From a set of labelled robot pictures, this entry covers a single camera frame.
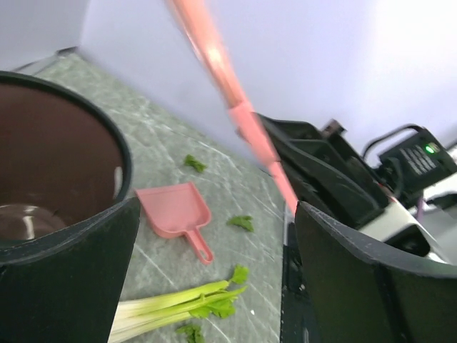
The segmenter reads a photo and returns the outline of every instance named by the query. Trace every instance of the pink handle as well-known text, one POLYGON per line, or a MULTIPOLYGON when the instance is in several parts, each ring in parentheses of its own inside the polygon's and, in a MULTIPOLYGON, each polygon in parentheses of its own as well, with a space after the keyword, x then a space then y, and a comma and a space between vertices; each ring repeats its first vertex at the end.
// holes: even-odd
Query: pink handle
POLYGON ((195 229, 192 231, 186 232, 187 239, 191 246, 194 248, 194 251, 197 257, 200 259, 203 264, 210 264, 213 261, 213 252, 206 245, 205 240, 200 234, 200 231, 195 229))

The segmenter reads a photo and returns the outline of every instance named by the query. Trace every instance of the green light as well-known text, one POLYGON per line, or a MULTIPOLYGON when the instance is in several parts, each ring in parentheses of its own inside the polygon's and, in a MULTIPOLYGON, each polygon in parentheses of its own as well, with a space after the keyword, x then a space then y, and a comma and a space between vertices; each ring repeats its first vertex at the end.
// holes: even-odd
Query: green light
POLYGON ((433 150, 433 148, 430 147, 429 145, 426 146, 426 151, 427 151, 429 154, 435 154, 435 150, 433 150))

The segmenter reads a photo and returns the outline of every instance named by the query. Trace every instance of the purple cable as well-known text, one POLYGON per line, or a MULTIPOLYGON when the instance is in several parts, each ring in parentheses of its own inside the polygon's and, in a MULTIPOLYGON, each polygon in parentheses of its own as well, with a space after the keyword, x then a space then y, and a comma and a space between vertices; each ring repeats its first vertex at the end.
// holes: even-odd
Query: purple cable
POLYGON ((418 222, 421 222, 422 216, 423 216, 423 194, 421 195, 421 197, 417 201, 416 208, 417 208, 417 210, 416 210, 415 218, 416 218, 416 220, 418 222))

